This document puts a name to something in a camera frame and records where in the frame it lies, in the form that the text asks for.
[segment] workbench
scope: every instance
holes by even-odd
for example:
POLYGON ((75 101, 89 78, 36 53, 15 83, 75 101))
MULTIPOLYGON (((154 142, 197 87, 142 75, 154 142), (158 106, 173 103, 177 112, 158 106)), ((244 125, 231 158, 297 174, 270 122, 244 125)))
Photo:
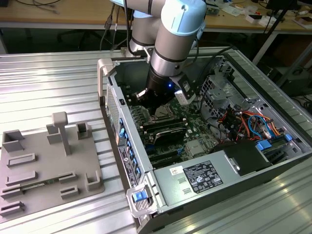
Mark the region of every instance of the workbench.
MULTIPOLYGON (((223 47, 203 48, 216 53, 223 47)), ((239 51, 235 60, 310 135, 312 119, 239 51)), ((66 111, 69 126, 87 121, 92 128, 105 191, 71 203, 0 224, 0 233, 135 234, 125 190, 108 139, 97 93, 97 61, 120 58, 120 51, 73 52, 0 57, 0 138, 2 132, 46 131, 51 113, 66 111)), ((248 95, 254 90, 237 82, 248 95)), ((271 182, 248 190, 179 222, 157 234, 178 233, 311 233, 312 159, 271 182)))
MULTIPOLYGON (((257 6, 258 11, 266 15, 267 9, 259 4, 247 0, 241 3, 244 6, 257 6)), ((55 4, 60 14, 38 9, 34 6, 23 5, 15 0, 10 0, 9 6, 0 8, 0 28, 51 28, 51 29, 94 29, 103 30, 104 24, 111 12, 112 3, 109 0, 62 0, 55 4)), ((295 22, 294 16, 285 16, 286 20, 280 23, 276 30, 259 50, 253 62, 257 64, 272 44, 278 34, 307 34, 312 35, 312 30, 307 30, 295 22)), ((206 16, 206 32, 226 33, 260 33, 264 27, 259 24, 251 24, 245 20, 245 16, 234 17, 220 11, 219 16, 206 16)), ((119 15, 118 29, 125 29, 125 17, 123 11, 119 15)), ((1 43, 0 54, 5 52, 5 46, 1 43)))

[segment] small printed circuit board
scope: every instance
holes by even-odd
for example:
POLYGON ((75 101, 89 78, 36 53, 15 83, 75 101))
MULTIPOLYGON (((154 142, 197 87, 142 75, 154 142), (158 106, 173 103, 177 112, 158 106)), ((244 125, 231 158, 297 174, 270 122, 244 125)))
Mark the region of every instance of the small printed circuit board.
POLYGON ((129 109, 154 168, 206 155, 218 144, 192 104, 173 99, 152 116, 143 106, 129 109))

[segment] power supply label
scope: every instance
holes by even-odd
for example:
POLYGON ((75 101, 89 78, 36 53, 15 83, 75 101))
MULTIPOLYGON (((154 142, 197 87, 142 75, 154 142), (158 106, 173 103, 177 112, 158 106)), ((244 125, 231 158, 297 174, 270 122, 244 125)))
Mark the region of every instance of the power supply label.
POLYGON ((222 179, 210 161, 183 169, 195 193, 201 193, 220 184, 222 179))

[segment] wooden desk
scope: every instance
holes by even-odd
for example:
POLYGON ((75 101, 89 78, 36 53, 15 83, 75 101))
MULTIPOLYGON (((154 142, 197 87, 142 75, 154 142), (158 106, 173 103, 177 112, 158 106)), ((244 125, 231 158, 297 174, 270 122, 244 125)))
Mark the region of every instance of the wooden desk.
MULTIPOLYGON (((244 6, 255 5, 265 15, 268 11, 259 4, 247 0, 244 6)), ((62 0, 55 3, 59 14, 27 6, 15 0, 10 0, 9 6, 0 8, 0 28, 64 28, 64 29, 104 29, 104 24, 111 12, 112 3, 109 0, 62 0)), ((312 34, 312 30, 306 30, 292 21, 293 17, 286 16, 286 20, 280 23, 274 33, 266 41, 254 59, 254 63, 261 59, 278 34, 312 34)), ((263 33, 264 27, 254 25, 245 20, 245 16, 234 17, 220 11, 219 16, 206 17, 207 32, 232 32, 232 33, 263 33)), ((123 11, 119 15, 118 29, 125 29, 125 17, 123 11)))

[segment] white sticker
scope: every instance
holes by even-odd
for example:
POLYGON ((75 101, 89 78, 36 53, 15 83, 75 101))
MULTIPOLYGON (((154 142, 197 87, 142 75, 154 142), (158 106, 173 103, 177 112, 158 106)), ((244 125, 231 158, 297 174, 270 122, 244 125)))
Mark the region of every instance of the white sticker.
POLYGON ((174 176, 174 175, 182 173, 183 167, 182 166, 173 167, 173 168, 170 168, 169 170, 170 170, 171 174, 174 176))

